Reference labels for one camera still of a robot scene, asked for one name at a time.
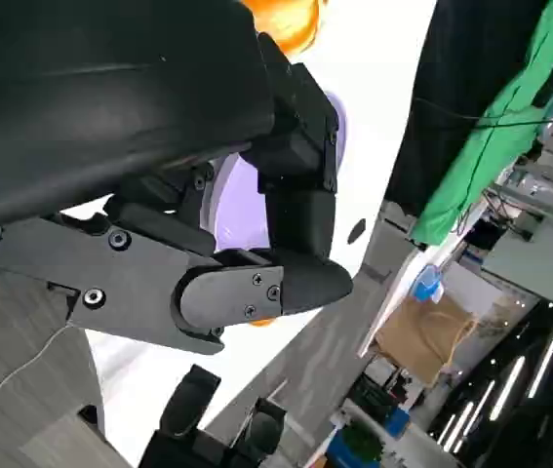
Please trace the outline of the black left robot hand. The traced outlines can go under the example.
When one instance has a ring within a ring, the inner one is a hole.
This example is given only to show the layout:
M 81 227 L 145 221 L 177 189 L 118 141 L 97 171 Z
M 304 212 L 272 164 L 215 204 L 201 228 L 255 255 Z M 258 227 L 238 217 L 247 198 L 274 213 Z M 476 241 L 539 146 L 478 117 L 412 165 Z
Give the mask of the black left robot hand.
M 0 1 L 0 270 L 200 354 L 349 295 L 338 116 L 238 1 Z

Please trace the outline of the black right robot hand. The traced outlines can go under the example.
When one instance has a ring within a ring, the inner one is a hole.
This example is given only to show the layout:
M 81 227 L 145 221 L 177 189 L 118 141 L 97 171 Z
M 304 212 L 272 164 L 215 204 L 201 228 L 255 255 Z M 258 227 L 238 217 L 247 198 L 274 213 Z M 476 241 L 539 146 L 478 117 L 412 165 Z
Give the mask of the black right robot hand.
M 221 378 L 192 366 L 167 403 L 141 467 L 258 467 L 280 443 L 287 412 L 259 398 L 236 438 L 225 444 L 198 428 Z

